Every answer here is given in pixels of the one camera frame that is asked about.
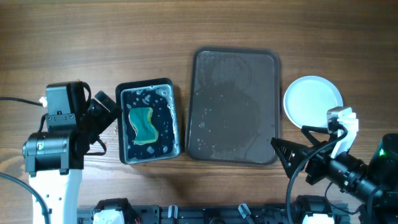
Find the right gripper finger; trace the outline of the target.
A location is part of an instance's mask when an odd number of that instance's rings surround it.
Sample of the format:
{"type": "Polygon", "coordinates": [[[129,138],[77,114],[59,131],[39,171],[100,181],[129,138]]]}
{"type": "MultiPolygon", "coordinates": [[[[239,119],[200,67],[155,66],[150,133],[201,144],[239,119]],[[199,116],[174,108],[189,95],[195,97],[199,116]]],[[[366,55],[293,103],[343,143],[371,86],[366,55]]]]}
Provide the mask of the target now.
{"type": "Polygon", "coordinates": [[[303,144],[287,141],[283,139],[272,138],[271,145],[288,178],[291,178],[299,164],[307,157],[311,149],[303,144]]]}
{"type": "Polygon", "coordinates": [[[328,128],[320,128],[314,126],[302,126],[302,134],[312,143],[314,146],[326,143],[327,141],[320,142],[317,138],[313,136],[312,133],[327,134],[329,135],[328,128]]]}

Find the white plate top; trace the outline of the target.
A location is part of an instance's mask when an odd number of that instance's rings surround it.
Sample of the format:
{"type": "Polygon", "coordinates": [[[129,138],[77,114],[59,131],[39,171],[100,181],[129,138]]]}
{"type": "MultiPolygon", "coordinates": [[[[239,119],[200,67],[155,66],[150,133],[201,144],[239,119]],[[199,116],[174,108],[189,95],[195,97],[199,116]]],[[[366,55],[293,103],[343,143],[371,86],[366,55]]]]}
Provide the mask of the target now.
{"type": "Polygon", "coordinates": [[[288,119],[298,128],[325,128],[327,111],[343,106],[343,98],[329,80],[318,76],[305,76],[290,84],[285,92],[283,105],[288,119]]]}

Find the green yellow sponge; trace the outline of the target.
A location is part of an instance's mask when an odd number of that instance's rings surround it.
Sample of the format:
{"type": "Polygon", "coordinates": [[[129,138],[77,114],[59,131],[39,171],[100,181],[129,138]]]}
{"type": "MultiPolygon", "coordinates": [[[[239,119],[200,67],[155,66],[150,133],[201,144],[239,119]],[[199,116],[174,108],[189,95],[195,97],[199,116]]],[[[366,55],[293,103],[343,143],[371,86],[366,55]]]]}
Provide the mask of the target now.
{"type": "Polygon", "coordinates": [[[133,141],[135,145],[145,145],[158,140],[159,132],[152,124],[153,109],[132,108],[129,111],[129,122],[136,134],[133,141]]]}

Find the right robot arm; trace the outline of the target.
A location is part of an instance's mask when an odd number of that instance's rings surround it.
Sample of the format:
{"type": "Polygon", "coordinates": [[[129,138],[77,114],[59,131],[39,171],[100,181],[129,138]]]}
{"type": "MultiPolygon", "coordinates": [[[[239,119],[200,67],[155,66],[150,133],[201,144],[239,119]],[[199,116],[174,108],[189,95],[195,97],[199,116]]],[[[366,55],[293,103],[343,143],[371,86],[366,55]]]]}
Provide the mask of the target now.
{"type": "Polygon", "coordinates": [[[328,179],[341,192],[362,201],[359,208],[362,223],[397,223],[396,133],[383,136],[369,164],[348,151],[331,156],[332,148],[348,137],[348,130],[341,124],[334,124],[331,129],[303,126],[302,133],[313,144],[311,147],[271,139],[289,178],[285,198],[287,210],[291,209],[290,196],[295,179],[305,171],[308,184],[315,185],[328,179]]]}

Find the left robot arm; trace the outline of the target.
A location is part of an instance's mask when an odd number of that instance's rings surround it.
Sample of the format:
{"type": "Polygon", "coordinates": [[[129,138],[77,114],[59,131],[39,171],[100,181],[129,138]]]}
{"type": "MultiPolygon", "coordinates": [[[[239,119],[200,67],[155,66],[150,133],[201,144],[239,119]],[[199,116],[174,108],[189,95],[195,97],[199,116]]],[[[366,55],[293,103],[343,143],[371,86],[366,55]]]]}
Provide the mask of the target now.
{"type": "Polygon", "coordinates": [[[84,157],[100,134],[122,114],[103,91],[91,94],[85,82],[46,87],[41,122],[47,130],[32,133],[22,147],[32,197],[34,223],[76,223],[84,157]]]}

